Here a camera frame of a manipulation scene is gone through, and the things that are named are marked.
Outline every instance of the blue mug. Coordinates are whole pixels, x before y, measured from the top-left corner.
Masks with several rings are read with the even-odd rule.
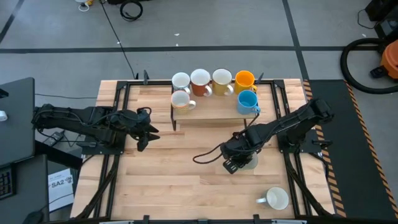
[[[243,90],[238,95],[238,112],[240,114],[260,113],[261,109],[257,106],[257,95],[251,90]]]

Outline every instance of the keyboard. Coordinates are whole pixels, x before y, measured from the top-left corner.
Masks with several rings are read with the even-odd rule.
[[[12,166],[0,167],[0,200],[16,193],[15,175]]]

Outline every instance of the mug handle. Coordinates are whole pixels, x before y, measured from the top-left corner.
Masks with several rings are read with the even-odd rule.
[[[211,90],[210,86],[205,86],[207,93],[203,94],[203,96],[211,96],[213,94],[213,91]]]
[[[264,202],[267,202],[267,199],[266,198],[259,198],[259,199],[256,199],[256,202],[257,203],[264,203]]]
[[[188,109],[190,110],[194,109],[197,106],[197,103],[193,100],[190,100],[188,104],[189,104]]]
[[[253,92],[257,92],[257,86],[252,85],[251,88],[253,88]]]
[[[234,93],[234,88],[231,85],[228,85],[226,87],[227,87],[227,91],[224,93],[224,95],[229,96],[232,93]]]
[[[191,90],[189,90],[188,87],[184,87],[184,90],[188,93],[188,95],[191,95]]]
[[[254,106],[254,108],[253,108],[253,111],[252,111],[253,113],[260,113],[261,112],[261,109],[260,109],[260,107],[259,106]]]

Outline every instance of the gray floor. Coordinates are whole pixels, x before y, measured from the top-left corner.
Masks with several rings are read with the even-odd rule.
[[[0,1],[0,30],[18,0]],[[117,6],[106,5],[113,26],[125,47],[178,46],[293,46],[285,14],[288,2],[301,46],[344,46],[363,37],[376,37],[356,23],[357,12],[369,0],[153,0],[142,2],[143,16],[136,22],[121,19]],[[119,47],[98,2],[80,12],[74,0],[24,0],[1,49],[64,49]],[[371,26],[366,16],[364,24]],[[341,79],[339,51],[304,51],[311,79]],[[264,78],[302,78],[293,50],[235,50],[184,52],[128,52],[135,72],[146,69],[151,78],[171,78],[176,72],[196,68],[212,71],[224,67],[233,73],[253,71]],[[368,77],[379,63],[375,52],[349,55],[351,73],[369,86],[393,85]],[[34,77],[36,92],[64,96],[96,96],[101,80],[131,79],[121,52],[0,54],[0,83]],[[398,198],[395,116],[397,95],[369,95],[355,91],[359,107],[373,139],[389,185]],[[94,100],[36,97],[36,105],[84,108]],[[67,133],[74,139],[76,135]],[[59,148],[69,151],[67,144]],[[53,219],[68,216],[68,210]]]

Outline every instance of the orange and black hazard tape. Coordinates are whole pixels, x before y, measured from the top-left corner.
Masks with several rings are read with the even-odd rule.
[[[307,97],[308,100],[311,100],[312,99],[312,91],[311,91],[310,83],[308,82],[308,80],[304,80],[303,85],[304,85],[305,96]],[[319,125],[315,125],[315,129],[317,131],[318,140],[325,140],[325,138],[323,137],[322,127]],[[322,158],[324,161],[326,161],[326,163],[328,165],[328,167],[326,168],[329,171],[329,174],[328,174],[329,176],[328,176],[327,181],[328,181],[329,189],[331,192],[332,201],[336,208],[336,213],[341,215],[342,217],[346,217],[346,213],[344,211],[343,200],[341,199],[340,191],[338,190],[335,173],[333,172],[333,166],[331,165],[331,160],[329,157],[329,151],[328,151],[327,147],[322,149]]]
[[[349,91],[349,95],[351,96],[351,99],[353,101],[353,104],[354,104],[354,107],[355,107],[355,111],[356,111],[356,114],[358,115],[359,122],[361,123],[363,133],[364,133],[364,135],[366,137],[366,140],[368,142],[368,145],[369,145],[369,149],[371,150],[371,154],[373,156],[374,163],[376,164],[376,167],[379,170],[380,178],[381,178],[382,183],[384,184],[384,186],[386,188],[386,192],[387,192],[389,200],[391,202],[392,209],[394,210],[394,212],[396,214],[396,218],[398,218],[398,208],[397,208],[396,201],[394,200],[394,196],[392,195],[390,187],[388,186],[387,179],[386,179],[386,176],[384,175],[383,169],[381,168],[381,164],[380,164],[379,158],[377,158],[377,154],[376,154],[376,151],[374,150],[373,143],[372,143],[372,140],[371,140],[371,136],[370,136],[370,134],[368,132],[368,129],[366,128],[365,121],[363,120],[361,111],[359,110],[358,103],[356,102],[353,89],[347,83],[346,80],[344,80],[344,81],[345,81],[345,83],[347,85],[347,89]]]

